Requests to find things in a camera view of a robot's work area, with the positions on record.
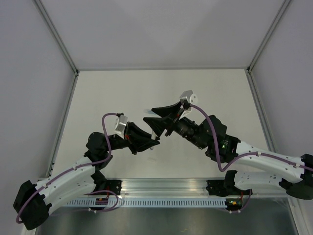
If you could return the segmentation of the light blue highlighter pen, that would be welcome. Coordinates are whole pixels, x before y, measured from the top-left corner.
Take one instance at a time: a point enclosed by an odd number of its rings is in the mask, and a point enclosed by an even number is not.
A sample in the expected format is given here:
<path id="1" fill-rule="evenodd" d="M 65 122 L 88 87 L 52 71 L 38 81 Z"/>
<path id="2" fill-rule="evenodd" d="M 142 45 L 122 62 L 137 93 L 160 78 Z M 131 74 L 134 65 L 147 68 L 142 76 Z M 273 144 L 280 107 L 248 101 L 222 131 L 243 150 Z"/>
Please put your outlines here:
<path id="1" fill-rule="evenodd" d="M 145 113 L 145 114 L 148 114 L 148 115 L 156 115 L 156 113 L 153 112 L 153 111 L 150 110 L 150 109 L 145 109 L 145 110 L 144 110 L 144 113 Z"/>

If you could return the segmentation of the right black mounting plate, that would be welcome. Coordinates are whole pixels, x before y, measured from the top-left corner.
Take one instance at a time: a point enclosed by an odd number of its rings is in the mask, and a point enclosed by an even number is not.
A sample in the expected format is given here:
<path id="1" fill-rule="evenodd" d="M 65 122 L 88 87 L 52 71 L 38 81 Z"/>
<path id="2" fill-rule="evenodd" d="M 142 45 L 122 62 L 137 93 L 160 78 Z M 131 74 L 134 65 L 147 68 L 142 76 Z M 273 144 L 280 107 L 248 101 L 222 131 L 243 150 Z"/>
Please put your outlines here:
<path id="1" fill-rule="evenodd" d="M 207 180 L 206 190 L 210 196 L 245 196 L 250 194 L 250 190 L 241 190 L 233 184 L 227 184 L 224 180 Z"/>

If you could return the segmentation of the black mounting plate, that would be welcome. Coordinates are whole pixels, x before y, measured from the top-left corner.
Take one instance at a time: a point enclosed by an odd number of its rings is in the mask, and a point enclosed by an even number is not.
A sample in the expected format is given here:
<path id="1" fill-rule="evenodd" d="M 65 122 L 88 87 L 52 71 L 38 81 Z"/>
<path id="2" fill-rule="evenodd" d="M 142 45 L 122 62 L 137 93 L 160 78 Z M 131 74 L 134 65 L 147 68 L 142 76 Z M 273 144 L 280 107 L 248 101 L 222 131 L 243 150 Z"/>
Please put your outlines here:
<path id="1" fill-rule="evenodd" d="M 207 180 L 206 190 L 210 196 L 245 196 L 250 194 L 250 190 L 241 190 L 233 184 L 227 184 L 224 180 Z"/>
<path id="2" fill-rule="evenodd" d="M 94 192 L 97 191 L 96 195 L 110 195 L 109 192 L 99 192 L 101 190 L 108 190 L 114 192 L 116 195 L 120 195 L 122 189 L 121 180 L 104 180 L 96 184 Z"/>

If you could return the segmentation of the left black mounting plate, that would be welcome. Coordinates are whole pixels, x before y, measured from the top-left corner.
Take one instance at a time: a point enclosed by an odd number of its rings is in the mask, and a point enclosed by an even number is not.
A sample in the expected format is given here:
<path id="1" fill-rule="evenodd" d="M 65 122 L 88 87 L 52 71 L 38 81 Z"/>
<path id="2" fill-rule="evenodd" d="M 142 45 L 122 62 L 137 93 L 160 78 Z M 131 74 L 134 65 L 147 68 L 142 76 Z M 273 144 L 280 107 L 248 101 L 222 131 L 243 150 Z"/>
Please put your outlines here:
<path id="1" fill-rule="evenodd" d="M 109 192 L 99 192 L 101 190 L 108 190 L 114 192 L 116 195 L 120 195 L 122 189 L 121 180 L 104 180 L 96 184 L 94 192 L 97 191 L 96 195 L 110 195 Z"/>

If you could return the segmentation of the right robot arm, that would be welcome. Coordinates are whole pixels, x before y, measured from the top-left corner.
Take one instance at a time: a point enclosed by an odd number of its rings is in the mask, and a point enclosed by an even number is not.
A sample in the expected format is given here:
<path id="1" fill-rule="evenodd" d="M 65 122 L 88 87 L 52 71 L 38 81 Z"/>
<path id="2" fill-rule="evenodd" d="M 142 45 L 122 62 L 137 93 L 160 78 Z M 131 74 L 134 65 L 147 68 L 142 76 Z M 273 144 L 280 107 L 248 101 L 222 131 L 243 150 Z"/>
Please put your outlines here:
<path id="1" fill-rule="evenodd" d="M 173 132 L 199 149 L 225 172 L 223 189 L 233 195 L 254 188 L 283 190 L 287 195 L 313 198 L 313 157 L 283 155 L 262 150 L 226 133 L 227 127 L 197 105 L 176 103 L 153 108 L 156 117 L 144 117 L 160 137 Z"/>

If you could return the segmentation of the left aluminium frame post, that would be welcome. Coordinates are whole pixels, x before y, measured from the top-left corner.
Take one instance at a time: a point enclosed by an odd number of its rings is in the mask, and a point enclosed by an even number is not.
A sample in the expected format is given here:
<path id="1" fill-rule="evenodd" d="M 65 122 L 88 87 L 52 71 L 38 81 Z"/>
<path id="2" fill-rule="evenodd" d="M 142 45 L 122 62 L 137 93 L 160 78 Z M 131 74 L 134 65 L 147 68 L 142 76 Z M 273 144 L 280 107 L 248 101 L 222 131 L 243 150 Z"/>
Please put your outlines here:
<path id="1" fill-rule="evenodd" d="M 75 75 L 79 73 L 79 70 L 77 66 L 75 65 L 66 45 L 64 44 L 56 26 L 53 23 L 53 20 L 51 19 L 46 7 L 44 6 L 43 2 L 41 0 L 33 0 L 32 1 L 37 8 L 39 14 L 41 15 L 46 27 L 48 28 L 49 32 L 51 33 L 54 41 L 56 42 L 59 50 L 61 51 L 61 54 L 63 55 L 65 61 L 73 71 Z"/>

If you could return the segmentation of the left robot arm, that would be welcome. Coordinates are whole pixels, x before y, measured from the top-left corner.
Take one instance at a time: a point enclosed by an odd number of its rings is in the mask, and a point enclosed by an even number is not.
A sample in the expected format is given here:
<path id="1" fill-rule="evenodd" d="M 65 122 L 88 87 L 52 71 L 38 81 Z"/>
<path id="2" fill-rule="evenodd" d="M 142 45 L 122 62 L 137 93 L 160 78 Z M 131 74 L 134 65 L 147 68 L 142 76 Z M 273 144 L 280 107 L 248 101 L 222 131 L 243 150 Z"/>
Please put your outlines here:
<path id="1" fill-rule="evenodd" d="M 128 122 L 120 134 L 93 132 L 86 144 L 87 151 L 72 166 L 45 180 L 24 182 L 13 203 L 16 222 L 33 230 L 53 212 L 84 194 L 100 195 L 106 190 L 106 178 L 100 172 L 113 158 L 112 151 L 128 148 L 132 154 L 158 145 L 160 138 Z"/>

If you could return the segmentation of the right aluminium frame post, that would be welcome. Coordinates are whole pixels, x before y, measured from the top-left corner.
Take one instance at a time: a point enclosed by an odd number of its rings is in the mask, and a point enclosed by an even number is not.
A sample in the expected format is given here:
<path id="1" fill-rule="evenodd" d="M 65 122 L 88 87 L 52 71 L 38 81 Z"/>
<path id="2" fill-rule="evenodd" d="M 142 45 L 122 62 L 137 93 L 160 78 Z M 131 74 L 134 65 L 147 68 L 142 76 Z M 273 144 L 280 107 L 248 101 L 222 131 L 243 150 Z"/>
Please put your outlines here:
<path id="1" fill-rule="evenodd" d="M 275 30 L 277 29 L 279 23 L 281 22 L 283 16 L 285 15 L 285 13 L 287 12 L 289 6 L 292 4 L 292 0 L 284 0 L 281 4 L 281 6 L 279 7 L 274 19 L 272 20 L 269 28 L 267 29 L 260 45 L 258 46 L 256 52 L 254 53 L 246 71 L 248 74 L 252 73 L 252 70 L 254 69 L 254 67 L 256 66 L 260 56 L 262 55 L 264 49 L 266 48 L 267 44 L 269 43 L 271 37 L 273 36 Z"/>

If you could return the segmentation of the white whiteboard marker pen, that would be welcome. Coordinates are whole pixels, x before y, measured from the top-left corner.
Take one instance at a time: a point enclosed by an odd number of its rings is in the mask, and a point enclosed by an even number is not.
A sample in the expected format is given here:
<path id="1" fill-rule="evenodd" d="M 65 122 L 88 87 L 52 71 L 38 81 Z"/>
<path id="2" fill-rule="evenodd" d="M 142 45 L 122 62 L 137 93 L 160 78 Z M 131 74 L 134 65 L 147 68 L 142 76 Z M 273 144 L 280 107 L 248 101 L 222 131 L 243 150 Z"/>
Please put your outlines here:
<path id="1" fill-rule="evenodd" d="M 154 131 L 152 131 L 152 133 L 151 133 L 151 139 L 152 140 L 156 140 L 156 134 L 155 134 L 155 132 Z"/>

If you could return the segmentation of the aluminium frame post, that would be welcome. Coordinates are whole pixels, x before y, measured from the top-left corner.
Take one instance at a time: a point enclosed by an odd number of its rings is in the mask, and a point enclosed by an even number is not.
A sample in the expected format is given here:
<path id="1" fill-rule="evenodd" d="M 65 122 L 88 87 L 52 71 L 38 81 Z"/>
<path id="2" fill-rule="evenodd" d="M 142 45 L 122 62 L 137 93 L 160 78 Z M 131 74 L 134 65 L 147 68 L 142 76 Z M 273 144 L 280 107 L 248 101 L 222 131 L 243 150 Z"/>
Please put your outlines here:
<path id="1" fill-rule="evenodd" d="M 75 75 L 79 73 L 79 70 L 77 66 L 75 65 L 66 45 L 64 44 L 56 26 L 53 23 L 53 20 L 51 19 L 46 7 L 44 6 L 43 2 L 41 0 L 33 0 L 32 1 L 37 8 L 39 14 L 41 15 L 46 27 L 48 28 L 49 32 L 51 33 L 54 41 L 56 42 L 59 50 L 61 51 L 61 54 L 63 55 L 65 61 L 73 71 Z"/>
<path id="2" fill-rule="evenodd" d="M 284 0 L 281 4 L 281 6 L 279 7 L 274 19 L 272 20 L 269 28 L 267 29 L 260 45 L 258 46 L 256 52 L 254 53 L 246 71 L 248 74 L 252 73 L 252 70 L 254 69 L 254 67 L 256 66 L 260 56 L 262 55 L 264 49 L 266 48 L 267 44 L 269 43 L 271 37 L 273 36 L 275 30 L 277 29 L 279 23 L 281 22 L 283 16 L 285 15 L 285 13 L 287 12 L 289 6 L 292 4 L 292 0 Z"/>

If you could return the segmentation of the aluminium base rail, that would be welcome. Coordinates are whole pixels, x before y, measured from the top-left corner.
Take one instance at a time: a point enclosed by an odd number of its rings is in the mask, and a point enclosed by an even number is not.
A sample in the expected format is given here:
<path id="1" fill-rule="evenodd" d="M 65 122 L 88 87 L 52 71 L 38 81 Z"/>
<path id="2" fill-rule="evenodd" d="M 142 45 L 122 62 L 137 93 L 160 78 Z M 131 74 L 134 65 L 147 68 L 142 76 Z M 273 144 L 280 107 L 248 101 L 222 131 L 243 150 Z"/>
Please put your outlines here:
<path id="1" fill-rule="evenodd" d="M 284 196 L 286 190 L 279 186 L 281 178 L 257 172 L 240 174 L 238 177 L 222 178 L 125 178 L 122 181 L 120 195 L 123 196 L 200 196 L 209 195 L 206 190 L 207 180 L 224 180 L 241 190 L 252 190 L 253 195 Z"/>

